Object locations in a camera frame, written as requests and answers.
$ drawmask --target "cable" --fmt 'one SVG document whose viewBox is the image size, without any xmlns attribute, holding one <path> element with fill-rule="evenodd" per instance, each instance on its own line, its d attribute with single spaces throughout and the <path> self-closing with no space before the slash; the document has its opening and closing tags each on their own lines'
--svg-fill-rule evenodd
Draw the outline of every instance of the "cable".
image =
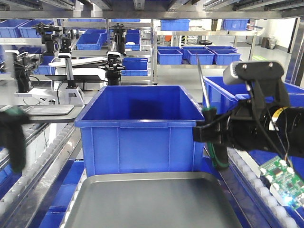
<svg viewBox="0 0 304 228">
<path fill-rule="evenodd" d="M 23 102 L 24 102 L 26 105 L 28 105 L 28 104 L 25 102 L 24 97 L 22 97 L 22 100 L 23 100 Z"/>
<path fill-rule="evenodd" d="M 40 80 L 39 80 L 39 78 L 37 78 L 37 77 L 35 77 L 35 76 L 29 76 L 29 77 L 32 77 L 32 78 L 37 79 L 37 81 L 38 81 L 38 85 L 37 85 L 37 86 L 39 86 L 39 85 L 40 85 Z"/>
<path fill-rule="evenodd" d="M 248 92 L 250 94 L 250 100 L 251 100 L 251 104 L 252 104 L 253 118 L 254 118 L 257 126 L 259 127 L 260 131 L 263 133 L 263 135 L 265 136 L 265 138 L 267 139 L 267 141 L 270 143 L 270 145 L 273 147 L 273 149 L 275 150 L 275 152 L 278 153 L 281 156 L 281 158 L 283 158 L 284 155 L 282 155 L 281 151 L 277 148 L 277 146 L 271 140 L 271 138 L 269 137 L 269 135 L 267 134 L 267 132 L 263 128 L 262 124 L 260 123 L 259 118 L 257 117 L 256 104 L 255 104 L 254 95 L 253 95 L 253 92 L 252 92 L 252 85 L 251 85 L 251 83 L 246 81 L 245 84 L 250 87 L 250 90 Z"/>
<path fill-rule="evenodd" d="M 59 94 L 58 94 L 58 91 L 59 91 L 59 88 L 61 87 L 63 82 L 61 82 L 57 88 L 57 91 L 56 91 L 56 94 L 57 94 L 57 99 L 58 99 L 58 104 L 60 105 L 60 100 L 59 100 Z"/>
</svg>

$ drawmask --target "black cable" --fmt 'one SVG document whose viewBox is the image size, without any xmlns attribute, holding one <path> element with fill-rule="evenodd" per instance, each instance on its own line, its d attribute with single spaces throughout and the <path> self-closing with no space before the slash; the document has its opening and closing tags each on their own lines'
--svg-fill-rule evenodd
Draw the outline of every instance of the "black cable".
<svg viewBox="0 0 304 228">
<path fill-rule="evenodd" d="M 283 158 L 284 155 L 282 155 L 281 151 L 277 148 L 277 146 L 271 140 L 271 138 L 269 137 L 269 135 L 267 134 L 267 132 L 263 128 L 262 124 L 260 123 L 259 118 L 257 117 L 256 104 L 255 104 L 254 95 L 253 95 L 253 92 L 252 92 L 252 85 L 251 85 L 250 82 L 249 83 L 246 82 L 246 84 L 250 86 L 249 95 L 250 95 L 250 100 L 251 100 L 251 104 L 252 104 L 253 118 L 254 118 L 257 126 L 259 127 L 260 131 L 263 133 L 263 135 L 265 136 L 265 138 L 267 139 L 267 141 L 270 143 L 270 145 L 273 147 L 273 149 L 275 150 L 275 152 L 277 154 L 279 154 L 281 156 L 281 158 Z"/>
<path fill-rule="evenodd" d="M 218 123 L 220 120 L 222 119 L 225 119 L 226 117 L 230 116 L 232 114 L 232 111 L 229 111 L 223 115 L 221 115 L 219 118 L 213 120 L 212 122 L 208 123 L 208 124 L 205 124 L 203 126 L 199 126 L 200 129 L 206 129 L 206 128 L 209 128 L 211 127 L 212 125 Z"/>
<path fill-rule="evenodd" d="M 26 105 L 28 105 L 28 104 L 25 102 L 24 97 L 22 97 L 22 100 L 23 100 L 23 102 L 24 102 Z"/>
<path fill-rule="evenodd" d="M 37 81 L 38 81 L 38 85 L 37 86 L 39 86 L 40 85 L 40 80 L 39 80 L 39 78 L 37 78 L 37 77 L 35 77 L 35 76 L 29 76 L 29 77 L 32 77 L 32 78 L 35 78 Z"/>
<path fill-rule="evenodd" d="M 60 100 L 59 100 L 59 94 L 58 94 L 58 91 L 59 91 L 59 88 L 61 87 L 63 82 L 61 82 L 57 88 L 57 91 L 56 91 L 56 94 L 57 94 L 57 99 L 58 99 L 58 104 L 60 105 Z"/>
</svg>

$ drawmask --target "workstation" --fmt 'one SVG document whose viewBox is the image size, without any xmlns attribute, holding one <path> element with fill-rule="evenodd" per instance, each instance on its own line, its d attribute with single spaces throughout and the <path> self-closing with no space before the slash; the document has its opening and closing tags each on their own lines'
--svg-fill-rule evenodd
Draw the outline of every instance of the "workstation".
<svg viewBox="0 0 304 228">
<path fill-rule="evenodd" d="M 0 227 L 304 227 L 304 1 L 0 0 Z"/>
</svg>

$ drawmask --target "shelving rack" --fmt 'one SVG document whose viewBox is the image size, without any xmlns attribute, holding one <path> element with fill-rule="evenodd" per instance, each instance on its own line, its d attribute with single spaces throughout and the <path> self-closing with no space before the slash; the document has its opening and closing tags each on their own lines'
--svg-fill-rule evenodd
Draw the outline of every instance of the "shelving rack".
<svg viewBox="0 0 304 228">
<path fill-rule="evenodd" d="M 180 37 L 180 36 L 234 36 L 234 47 L 237 45 L 237 37 L 238 36 L 252 36 L 252 44 L 250 47 L 249 57 L 248 60 L 252 60 L 252 56 L 254 53 L 254 47 L 256 43 L 257 36 L 260 36 L 264 32 L 264 29 L 260 31 L 256 30 L 246 30 L 246 31 L 155 31 L 153 33 L 153 42 L 152 42 L 152 58 L 153 58 L 153 84 L 157 85 L 158 77 L 157 77 L 157 69 L 195 69 L 197 65 L 190 65 L 190 64 L 181 64 L 181 65 L 159 65 L 157 64 L 157 39 L 158 36 L 172 36 L 172 37 Z M 227 66 L 221 65 L 202 65 L 201 68 L 203 69 L 223 69 Z"/>
</svg>

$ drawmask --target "trash bin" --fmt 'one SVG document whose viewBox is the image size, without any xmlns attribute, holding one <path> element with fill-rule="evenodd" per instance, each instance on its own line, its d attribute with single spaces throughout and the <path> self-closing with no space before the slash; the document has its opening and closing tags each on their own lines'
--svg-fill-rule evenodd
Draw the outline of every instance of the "trash bin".
<svg viewBox="0 0 304 228">
<path fill-rule="evenodd" d="M 276 47 L 276 39 L 269 38 L 267 40 L 268 40 L 269 44 L 268 44 L 268 46 L 266 46 L 266 48 L 267 49 L 275 49 L 275 47 Z"/>
<path fill-rule="evenodd" d="M 266 47 L 269 46 L 269 41 L 268 41 L 269 38 L 270 37 L 263 37 L 262 38 L 262 45 L 261 45 L 262 48 L 266 48 Z"/>
</svg>

